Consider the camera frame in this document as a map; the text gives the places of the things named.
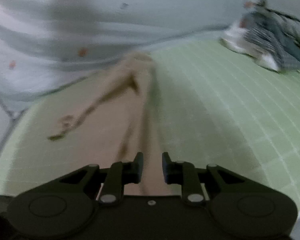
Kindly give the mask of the grey green garment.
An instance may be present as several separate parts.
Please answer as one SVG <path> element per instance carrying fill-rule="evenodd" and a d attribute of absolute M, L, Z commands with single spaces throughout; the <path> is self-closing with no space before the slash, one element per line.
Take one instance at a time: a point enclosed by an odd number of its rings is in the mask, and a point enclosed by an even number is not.
<path fill-rule="evenodd" d="M 255 9 L 270 18 L 274 22 L 275 27 L 290 39 L 300 48 L 300 20 L 295 16 L 285 14 L 280 11 L 267 8 L 266 0 L 259 0 L 255 4 Z"/>

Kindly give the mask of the blue plaid shirt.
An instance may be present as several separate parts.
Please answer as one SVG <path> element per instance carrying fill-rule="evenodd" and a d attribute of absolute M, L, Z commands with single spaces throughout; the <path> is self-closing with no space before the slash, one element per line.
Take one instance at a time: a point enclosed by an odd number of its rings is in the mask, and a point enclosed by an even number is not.
<path fill-rule="evenodd" d="M 243 16 L 242 25 L 247 29 L 244 39 L 270 53 L 280 68 L 300 71 L 300 48 L 286 37 L 274 22 L 260 12 L 250 12 Z"/>

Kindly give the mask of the green grid cutting mat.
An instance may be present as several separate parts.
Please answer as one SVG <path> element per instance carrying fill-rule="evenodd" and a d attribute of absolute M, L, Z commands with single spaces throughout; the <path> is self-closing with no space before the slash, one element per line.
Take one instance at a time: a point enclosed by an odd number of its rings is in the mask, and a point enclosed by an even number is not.
<path fill-rule="evenodd" d="M 217 41 L 166 47 L 152 57 L 151 105 L 163 152 L 279 190 L 300 211 L 300 73 L 267 71 Z M 0 195 L 90 164 L 79 140 L 48 139 L 66 110 L 87 95 L 89 78 L 46 96 L 21 117 L 0 152 Z"/>

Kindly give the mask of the white garment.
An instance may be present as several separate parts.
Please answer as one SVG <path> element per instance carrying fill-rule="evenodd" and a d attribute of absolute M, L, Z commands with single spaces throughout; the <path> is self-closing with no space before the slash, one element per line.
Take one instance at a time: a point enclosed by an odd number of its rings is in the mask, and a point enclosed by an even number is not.
<path fill-rule="evenodd" d="M 231 51 L 252 57 L 258 66 L 279 72 L 280 68 L 270 53 L 244 39 L 246 32 L 242 20 L 237 20 L 221 35 L 221 42 Z"/>

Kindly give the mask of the beige pink garment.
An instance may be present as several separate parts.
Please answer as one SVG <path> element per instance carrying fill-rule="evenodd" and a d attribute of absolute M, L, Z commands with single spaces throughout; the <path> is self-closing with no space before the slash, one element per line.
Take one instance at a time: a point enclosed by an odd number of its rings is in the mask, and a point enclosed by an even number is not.
<path fill-rule="evenodd" d="M 82 102 L 67 109 L 48 134 L 51 141 L 79 140 L 83 160 L 102 167 L 143 153 L 141 182 L 126 188 L 133 195 L 179 192 L 178 186 L 165 183 L 162 172 L 163 148 L 151 105 L 155 67 L 148 54 L 134 52 L 97 72 L 89 78 L 91 86 Z"/>

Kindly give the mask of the light blue printed fabric bag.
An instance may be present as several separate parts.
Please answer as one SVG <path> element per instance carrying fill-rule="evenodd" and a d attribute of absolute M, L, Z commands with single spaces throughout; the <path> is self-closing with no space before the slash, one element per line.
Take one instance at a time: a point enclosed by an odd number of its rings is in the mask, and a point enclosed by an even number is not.
<path fill-rule="evenodd" d="M 0 103 L 20 112 L 125 52 L 220 30 L 249 0 L 0 0 Z"/>

